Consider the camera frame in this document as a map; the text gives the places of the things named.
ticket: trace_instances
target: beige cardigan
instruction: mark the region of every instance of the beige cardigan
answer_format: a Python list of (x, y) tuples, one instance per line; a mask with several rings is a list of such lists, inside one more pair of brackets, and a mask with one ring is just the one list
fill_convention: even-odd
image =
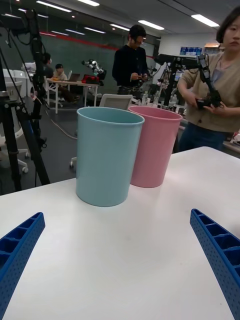
[[(209, 56), (209, 69), (213, 74), (222, 53)], [(193, 87), (192, 92), (201, 98), (208, 95), (208, 86), (200, 79), (199, 71), (192, 74), (190, 71), (185, 71), (182, 79), (187, 83), (187, 88)], [(222, 102), (227, 107), (240, 107), (240, 60), (236, 61), (227, 68), (221, 78), (214, 84), (215, 88), (220, 93)], [(222, 132), (237, 132), (240, 129), (240, 115), (222, 117), (212, 114), (207, 110), (198, 110), (192, 106), (187, 107), (186, 119), (199, 127), (210, 129), (213, 131)]]

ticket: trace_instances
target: woman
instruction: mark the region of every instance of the woman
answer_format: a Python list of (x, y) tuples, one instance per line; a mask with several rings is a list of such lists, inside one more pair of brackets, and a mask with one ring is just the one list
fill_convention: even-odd
[(179, 151), (198, 147), (220, 150), (227, 133), (240, 129), (240, 6), (226, 17), (216, 40), (225, 50), (209, 57), (209, 69), (221, 96), (221, 106), (205, 106), (199, 110), (196, 98), (206, 98), (208, 86), (201, 82), (199, 71), (185, 71), (178, 90), (187, 102), (188, 125), (179, 141)]

